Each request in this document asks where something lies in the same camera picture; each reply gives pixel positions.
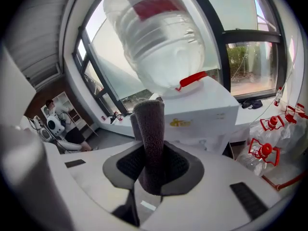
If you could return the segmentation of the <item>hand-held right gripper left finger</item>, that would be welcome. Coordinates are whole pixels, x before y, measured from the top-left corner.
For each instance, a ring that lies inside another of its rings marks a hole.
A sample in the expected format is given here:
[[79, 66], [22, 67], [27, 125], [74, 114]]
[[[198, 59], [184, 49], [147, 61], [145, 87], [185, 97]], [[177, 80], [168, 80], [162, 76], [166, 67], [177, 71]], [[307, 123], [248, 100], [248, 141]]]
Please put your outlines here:
[[60, 154], [45, 143], [52, 179], [74, 227], [138, 227], [133, 191], [115, 187], [103, 172], [105, 161], [137, 142], [102, 150]]

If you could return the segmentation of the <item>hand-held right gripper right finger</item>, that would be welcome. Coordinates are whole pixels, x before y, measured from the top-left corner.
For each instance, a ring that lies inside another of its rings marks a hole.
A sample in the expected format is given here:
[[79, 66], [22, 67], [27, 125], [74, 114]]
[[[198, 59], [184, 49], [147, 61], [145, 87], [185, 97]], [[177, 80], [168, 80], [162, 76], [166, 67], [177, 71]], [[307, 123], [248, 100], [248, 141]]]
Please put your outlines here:
[[[202, 180], [188, 194], [165, 197], [141, 225], [145, 231], [261, 231], [276, 220], [288, 204], [266, 181], [224, 155], [173, 142], [204, 165]], [[265, 205], [252, 219], [232, 186], [243, 182]]]

